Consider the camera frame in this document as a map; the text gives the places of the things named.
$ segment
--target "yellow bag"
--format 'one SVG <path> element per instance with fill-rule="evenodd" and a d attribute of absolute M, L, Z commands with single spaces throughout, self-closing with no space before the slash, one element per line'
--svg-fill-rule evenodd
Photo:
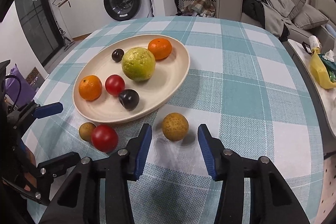
<path fill-rule="evenodd" d="M 314 51 L 310 59 L 310 71 L 316 82 L 324 89 L 336 88 L 336 83 L 330 81 L 327 69 L 316 51 Z"/>

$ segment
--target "orange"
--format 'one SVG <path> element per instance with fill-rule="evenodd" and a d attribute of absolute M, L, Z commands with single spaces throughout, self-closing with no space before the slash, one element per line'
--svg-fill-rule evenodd
<path fill-rule="evenodd" d="M 96 75 L 84 77 L 79 83 L 78 91 L 83 99 L 93 101 L 101 95 L 101 81 Z"/>
<path fill-rule="evenodd" d="M 169 40 L 164 38 L 155 38 L 148 44 L 148 50 L 154 55 L 155 60 L 168 57 L 172 49 Z"/>

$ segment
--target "sofa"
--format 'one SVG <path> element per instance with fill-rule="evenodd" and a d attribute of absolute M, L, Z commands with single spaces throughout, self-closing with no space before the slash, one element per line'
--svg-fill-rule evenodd
<path fill-rule="evenodd" d="M 258 21 L 255 21 L 242 12 L 242 3 L 243 0 L 216 0 L 216 17 L 261 27 L 261 24 Z M 330 24 L 336 30 L 336 3 L 334 0 L 307 0 L 306 3 L 310 4 L 328 17 L 329 22 L 327 24 Z M 292 39 L 299 43 L 309 43 L 309 37 L 311 35 L 315 35 L 322 44 L 322 53 L 333 50 L 335 47 L 335 37 L 328 32 L 325 24 L 309 30 L 302 30 L 298 28 L 290 20 L 289 22 L 285 21 L 285 24 L 290 32 L 288 39 Z"/>

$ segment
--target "checkered tablecloth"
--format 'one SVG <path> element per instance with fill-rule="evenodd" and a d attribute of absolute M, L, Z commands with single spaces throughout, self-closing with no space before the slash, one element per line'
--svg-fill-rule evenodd
<path fill-rule="evenodd" d="M 310 95 L 282 44 L 265 30 L 239 22 L 199 17 L 155 17 L 115 22 L 81 42 L 49 75 L 36 95 L 41 105 L 60 101 L 64 111 L 36 120 L 23 137 L 37 162 L 75 151 L 97 160 L 107 155 L 78 135 L 86 122 L 75 110 L 72 90 L 85 64 L 124 38 L 157 33 L 181 41 L 190 70 L 181 88 L 160 109 L 116 126 L 124 147 L 142 124 L 152 125 L 147 163 L 138 182 L 129 183 L 135 223 L 213 223 L 221 182 L 207 175 L 197 141 L 206 123 L 212 136 L 243 157 L 269 157 L 313 223 L 323 182 L 320 129 Z M 160 121 L 179 112 L 189 121 L 188 138 L 169 142 Z M 59 187 L 58 178 L 52 192 Z M 102 182 L 101 206 L 104 205 Z M 245 181 L 244 220 L 249 222 L 250 185 Z M 29 202 L 38 222 L 45 207 Z M 104 210 L 101 208 L 101 222 Z"/>

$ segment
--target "kitchen cabinet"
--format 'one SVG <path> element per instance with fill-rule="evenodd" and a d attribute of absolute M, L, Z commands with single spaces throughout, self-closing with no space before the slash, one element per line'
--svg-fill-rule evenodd
<path fill-rule="evenodd" d="M 85 0 L 85 3 L 95 30 L 101 29 L 111 21 L 111 17 L 104 8 L 103 0 Z"/>
<path fill-rule="evenodd" d="M 95 27 L 86 0 L 68 0 L 59 9 L 72 38 L 92 33 Z"/>

